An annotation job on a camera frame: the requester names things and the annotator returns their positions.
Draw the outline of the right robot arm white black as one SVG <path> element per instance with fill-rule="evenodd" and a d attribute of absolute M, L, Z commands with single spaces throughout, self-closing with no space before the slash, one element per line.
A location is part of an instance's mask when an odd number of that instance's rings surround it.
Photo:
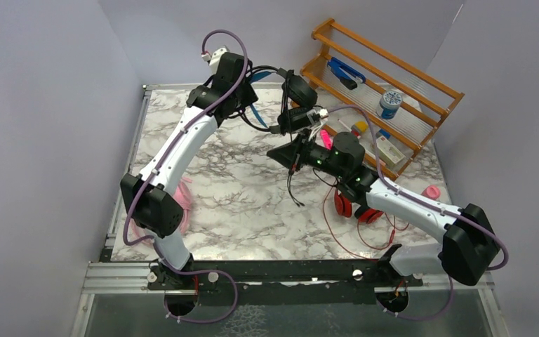
<path fill-rule="evenodd" d="M 308 165 L 333 176 L 337 190 L 350 202 L 396 216 L 435 239 L 433 244 L 389 249 L 377 266 L 378 279 L 385 285 L 414 274 L 446 274 L 474 286 L 486 271 L 507 264 L 507 248 L 483 209 L 441 203 L 402 188 L 365 165 L 364 155 L 364 147 L 350 132 L 338 133 L 329 149 L 299 134 L 267 152 L 290 171 Z M 499 253 L 503 259 L 494 267 L 491 263 Z"/>

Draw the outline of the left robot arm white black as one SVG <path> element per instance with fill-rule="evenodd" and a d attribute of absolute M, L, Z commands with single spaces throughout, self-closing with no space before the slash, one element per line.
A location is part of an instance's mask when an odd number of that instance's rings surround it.
<path fill-rule="evenodd" d="M 126 222 L 134 221 L 152 239 L 168 265 L 166 279 L 175 288 L 192 281 L 191 253 L 179 229 L 184 211 L 173 195 L 187 167 L 221 123 L 243 105 L 251 89 L 245 79 L 247 55 L 225 52 L 209 60 L 214 70 L 209 85 L 191 90 L 175 129 L 138 175 L 127 173 L 120 183 Z"/>

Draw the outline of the black blue headphones with cable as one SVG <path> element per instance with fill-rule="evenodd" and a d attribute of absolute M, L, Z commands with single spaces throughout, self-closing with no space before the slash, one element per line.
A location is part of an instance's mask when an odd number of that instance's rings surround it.
<path fill-rule="evenodd" d="M 247 73 L 247 66 L 245 65 L 243 70 L 237 70 L 236 74 L 228 81 L 229 87 L 234 89 L 233 93 L 243 81 Z M 253 67 L 252 83 L 270 74 L 277 74 L 284 80 L 281 85 L 282 96 L 276 124 L 271 126 L 266 124 L 254 109 L 254 103 L 249 105 L 238 118 L 251 128 L 262 133 L 289 135 L 291 142 L 295 142 L 297 135 L 308 137 L 309 130 L 306 129 L 306 126 L 308 126 L 309 120 L 307 119 L 307 113 L 311 109 L 317 108 L 317 92 L 302 77 L 295 75 L 292 70 L 279 69 L 269 65 Z M 297 172 L 295 169 L 288 169 L 286 189 L 294 204 L 303 206 L 304 204 L 292 192 L 292 179 L 295 172 Z"/>

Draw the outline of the pink headphones with cable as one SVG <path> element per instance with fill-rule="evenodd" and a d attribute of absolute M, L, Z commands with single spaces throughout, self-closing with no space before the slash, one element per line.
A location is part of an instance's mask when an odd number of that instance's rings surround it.
<path fill-rule="evenodd" d="M 189 228 L 189 217 L 191 216 L 193 205 L 193 196 L 189 189 L 189 184 L 191 183 L 191 179 L 181 178 L 173 194 L 174 200 L 176 200 L 183 209 L 183 217 L 178 226 L 181 234 L 185 234 Z M 135 220 L 130 221 L 129 230 L 134 239 L 146 236 L 145 231 L 137 226 Z"/>

